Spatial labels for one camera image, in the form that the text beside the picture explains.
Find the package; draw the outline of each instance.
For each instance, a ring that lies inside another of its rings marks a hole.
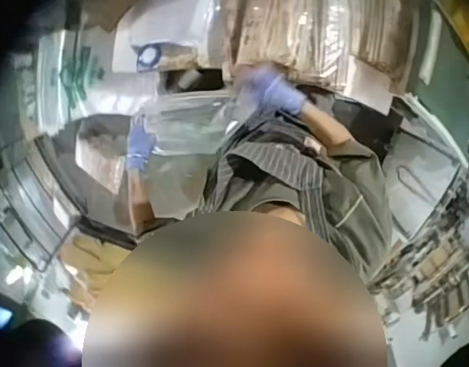
[[[412,0],[358,0],[348,3],[352,55],[393,81],[403,78],[411,51]]]
[[[113,73],[114,34],[101,28],[60,31],[40,39],[37,120],[55,135],[91,115],[133,115],[160,88],[158,73]]]
[[[347,0],[247,0],[236,63],[272,62],[290,70],[293,80],[341,84],[350,40],[346,5]]]
[[[117,195],[125,171],[126,137],[106,125],[84,122],[76,137],[75,162],[91,178]]]
[[[351,56],[406,76],[414,5],[411,0],[227,0],[226,80],[243,63],[275,63],[291,81],[343,91]]]
[[[157,136],[155,154],[214,154],[256,107],[227,90],[160,96],[134,117]]]
[[[147,0],[119,22],[112,69],[182,70],[221,67],[219,0]]]

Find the blue latex glove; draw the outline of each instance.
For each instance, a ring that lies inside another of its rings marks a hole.
[[[288,84],[272,67],[253,69],[244,77],[243,84],[261,107],[282,109],[294,116],[301,113],[306,101],[304,93]]]
[[[128,137],[128,163],[127,169],[144,170],[150,154],[155,148],[157,137],[149,135],[144,130],[144,115],[133,119]]]

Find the sleeve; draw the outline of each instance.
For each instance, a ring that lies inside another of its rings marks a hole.
[[[351,194],[355,204],[351,211],[342,213],[343,219],[336,227],[357,246],[359,257],[364,258],[369,272],[374,273],[389,251],[393,233],[382,167],[375,153],[356,141],[329,150],[328,157],[339,174],[350,181],[344,187],[352,186],[351,191],[355,192]]]

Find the light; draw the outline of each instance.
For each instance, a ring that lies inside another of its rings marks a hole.
[[[0,330],[5,328],[12,318],[12,311],[0,307]]]
[[[306,13],[299,17],[299,21],[298,21],[299,25],[306,25],[307,22],[308,22],[308,16],[306,15]]]
[[[69,337],[77,349],[83,350],[83,342],[85,340],[85,331],[87,331],[88,322],[84,320],[77,320],[75,325],[76,328],[69,334]]]
[[[79,271],[77,270],[77,268],[74,268],[73,266],[69,266],[67,264],[65,264],[65,269],[66,271],[68,271],[72,276],[77,276]]]
[[[9,271],[7,277],[5,277],[5,283],[7,285],[13,285],[22,277],[24,277],[24,269],[20,265],[17,265],[15,268]]]
[[[22,275],[22,278],[24,279],[24,283],[26,285],[29,285],[29,283],[31,282],[32,277],[33,277],[33,269],[26,266],[26,268],[24,269],[23,275]]]

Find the glove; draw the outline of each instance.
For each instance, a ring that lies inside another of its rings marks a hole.
[[[127,169],[144,170],[150,154],[155,148],[157,137],[149,135],[144,130],[144,115],[133,120],[128,137],[128,162]]]
[[[288,84],[283,75],[272,67],[253,69],[244,78],[244,85],[254,94],[262,107],[282,109],[297,116],[302,111],[306,96]]]

